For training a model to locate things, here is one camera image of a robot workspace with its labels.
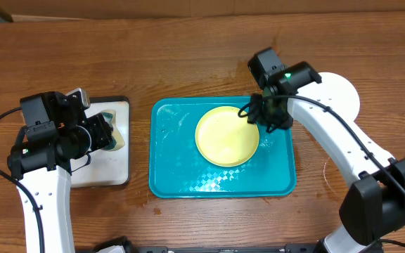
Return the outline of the green yellow sponge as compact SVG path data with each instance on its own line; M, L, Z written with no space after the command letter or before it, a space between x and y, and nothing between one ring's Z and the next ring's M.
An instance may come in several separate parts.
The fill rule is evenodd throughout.
M111 128L111 137L112 137L112 140L103 149L112 152L123 148L125 146L125 142L116 125L116 111L102 110L101 114L104 117L104 120L108 123L109 127Z

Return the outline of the yellow plate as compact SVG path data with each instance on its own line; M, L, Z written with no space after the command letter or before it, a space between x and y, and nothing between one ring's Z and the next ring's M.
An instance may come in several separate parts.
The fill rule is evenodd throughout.
M247 162L259 146L258 126L248 123L246 113L233 106L206 112L197 123L195 143L200 154L220 167Z

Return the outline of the white plate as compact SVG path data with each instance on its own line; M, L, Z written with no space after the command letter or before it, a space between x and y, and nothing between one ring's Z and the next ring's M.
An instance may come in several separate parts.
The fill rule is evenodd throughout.
M298 96L317 100L332 107L343 119L354 121L359 114L360 99L353 84L332 72L320 72L321 83L312 82L299 88Z

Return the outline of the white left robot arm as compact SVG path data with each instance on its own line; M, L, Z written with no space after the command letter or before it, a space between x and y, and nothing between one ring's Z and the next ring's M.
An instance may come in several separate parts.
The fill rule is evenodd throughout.
M117 112L102 110L87 119L100 119L109 126L112 141L99 150L88 150L83 157L58 161L53 166L21 165L20 183L32 195L42 221L46 252L75 252L71 216L70 191L72 188L115 186L129 179L129 149L124 141L128 136L129 119Z

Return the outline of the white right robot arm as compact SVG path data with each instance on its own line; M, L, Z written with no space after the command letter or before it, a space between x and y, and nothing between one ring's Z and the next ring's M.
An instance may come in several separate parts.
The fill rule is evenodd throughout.
M260 87L245 106L249 122L267 131L299 122L337 165L349 190L340 227L310 245L311 252L380 252L386 235L405 226L405 158L396 159L357 125L360 100L344 77L309 63L279 59L247 64Z

